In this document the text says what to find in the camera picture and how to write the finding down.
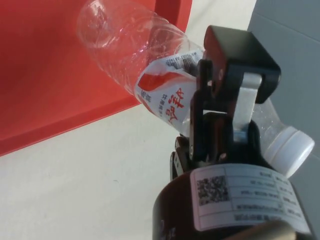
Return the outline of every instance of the bottle label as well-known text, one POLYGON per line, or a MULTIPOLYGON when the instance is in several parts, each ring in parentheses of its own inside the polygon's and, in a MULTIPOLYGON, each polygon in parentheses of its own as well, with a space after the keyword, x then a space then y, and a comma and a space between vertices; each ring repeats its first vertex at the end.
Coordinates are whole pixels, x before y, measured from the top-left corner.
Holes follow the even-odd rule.
POLYGON ((180 133, 196 91, 196 77, 187 72, 197 66, 201 50, 176 54, 151 62, 135 85, 135 97, 154 115, 180 133))
POLYGON ((271 169, 219 164, 190 174, 194 227, 206 231, 283 220, 310 233, 291 183, 271 169))

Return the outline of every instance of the plastic bottle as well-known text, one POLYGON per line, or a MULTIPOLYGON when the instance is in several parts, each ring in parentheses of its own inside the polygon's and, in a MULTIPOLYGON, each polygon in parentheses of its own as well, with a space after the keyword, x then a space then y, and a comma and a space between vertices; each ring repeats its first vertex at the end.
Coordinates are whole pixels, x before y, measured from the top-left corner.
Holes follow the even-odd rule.
POLYGON ((202 49, 166 19, 130 0, 93 0, 81 10, 77 34, 109 77, 157 117, 189 135, 196 78, 187 73, 202 49))
POLYGON ((270 99, 255 105, 252 120, 259 127, 265 160, 287 178, 292 176, 307 159, 315 142, 302 131, 284 125, 270 99))
MULTIPOLYGON (((154 115, 189 136, 190 101, 196 78, 188 70, 202 48, 166 19, 130 0, 93 0, 81 10, 77 34, 99 67, 154 115)), ((262 153, 277 171, 291 176, 314 142, 282 124, 268 100, 256 105, 262 153)))

